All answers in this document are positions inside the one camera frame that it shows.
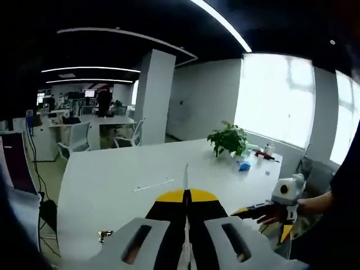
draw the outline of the potted plant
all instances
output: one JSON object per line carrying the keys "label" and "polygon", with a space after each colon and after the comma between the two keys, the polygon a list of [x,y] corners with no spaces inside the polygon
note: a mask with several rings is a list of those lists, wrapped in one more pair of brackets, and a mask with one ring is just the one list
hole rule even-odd
{"label": "potted plant", "polygon": [[215,144],[214,153],[216,157],[224,150],[240,156],[248,143],[244,130],[226,121],[223,121],[223,124],[226,126],[223,130],[214,130],[215,133],[208,135],[208,141],[211,141],[211,145]]}

